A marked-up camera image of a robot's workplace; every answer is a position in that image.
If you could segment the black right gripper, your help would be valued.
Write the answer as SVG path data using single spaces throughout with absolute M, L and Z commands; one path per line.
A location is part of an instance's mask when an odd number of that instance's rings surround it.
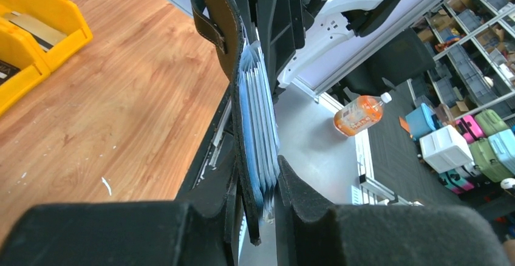
M 303 11 L 310 19 L 326 0 L 234 0 L 249 44 L 258 42 L 265 57 L 270 92 L 279 86 L 278 76 L 304 44 Z

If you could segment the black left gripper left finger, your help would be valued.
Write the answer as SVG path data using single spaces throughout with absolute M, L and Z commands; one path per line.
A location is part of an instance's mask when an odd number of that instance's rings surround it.
M 236 265 L 235 146 L 213 175 L 174 200 L 47 203 L 1 245 L 2 265 Z

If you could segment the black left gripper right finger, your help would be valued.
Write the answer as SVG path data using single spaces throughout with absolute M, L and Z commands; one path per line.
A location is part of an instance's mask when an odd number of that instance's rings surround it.
M 279 265 L 509 265 L 489 223 L 465 206 L 337 205 L 284 157 L 275 197 Z

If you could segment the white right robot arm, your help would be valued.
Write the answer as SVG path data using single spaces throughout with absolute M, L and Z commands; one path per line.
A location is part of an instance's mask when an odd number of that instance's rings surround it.
M 237 75 L 281 92 L 337 45 L 378 29 L 401 0 L 235 0 L 244 34 Z

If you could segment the cards in yellow bin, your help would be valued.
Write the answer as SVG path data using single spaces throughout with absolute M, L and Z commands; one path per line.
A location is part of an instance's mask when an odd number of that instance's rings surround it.
M 1 87 L 29 89 L 61 67 L 73 54 L 67 35 L 33 16 L 1 13 Z

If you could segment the orange drink bottle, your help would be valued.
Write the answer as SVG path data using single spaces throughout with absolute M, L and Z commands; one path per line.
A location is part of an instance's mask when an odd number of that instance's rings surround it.
M 335 114 L 333 124 L 346 137 L 356 136 L 382 119 L 384 107 L 390 101 L 392 96 L 388 92 L 378 97 L 361 95 Z

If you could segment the black office chair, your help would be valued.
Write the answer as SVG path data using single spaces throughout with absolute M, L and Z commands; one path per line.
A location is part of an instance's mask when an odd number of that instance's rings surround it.
M 435 67 L 435 61 L 412 28 L 385 44 L 332 88 L 342 103 L 350 102 L 345 88 L 358 95 L 380 96 Z

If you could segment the blue storage box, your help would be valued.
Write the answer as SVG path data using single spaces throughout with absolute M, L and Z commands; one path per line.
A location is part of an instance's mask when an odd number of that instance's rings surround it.
M 437 130 L 432 116 L 433 111 L 425 103 L 422 103 L 418 108 L 405 116 L 406 123 L 409 126 L 410 134 L 414 141 Z

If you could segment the white storage box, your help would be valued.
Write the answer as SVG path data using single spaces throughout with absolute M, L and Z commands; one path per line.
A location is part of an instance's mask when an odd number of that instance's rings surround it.
M 465 138 L 447 125 L 419 139 L 422 159 L 437 173 L 473 162 Z

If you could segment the yellow plastic bin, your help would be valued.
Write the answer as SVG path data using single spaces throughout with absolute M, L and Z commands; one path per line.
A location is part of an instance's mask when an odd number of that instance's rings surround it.
M 92 41 L 70 0 L 1 0 L 1 112 Z

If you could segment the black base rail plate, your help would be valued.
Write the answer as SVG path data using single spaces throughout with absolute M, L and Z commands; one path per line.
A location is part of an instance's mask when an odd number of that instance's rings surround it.
M 177 200 L 189 199 L 195 194 L 198 197 L 207 196 L 210 191 L 218 191 L 227 183 L 228 165 L 219 169 L 217 162 L 225 158 L 223 149 L 226 148 L 229 153 L 233 146 L 232 136 L 225 131 L 230 117 L 231 97 L 227 89 L 183 179 L 176 195 Z

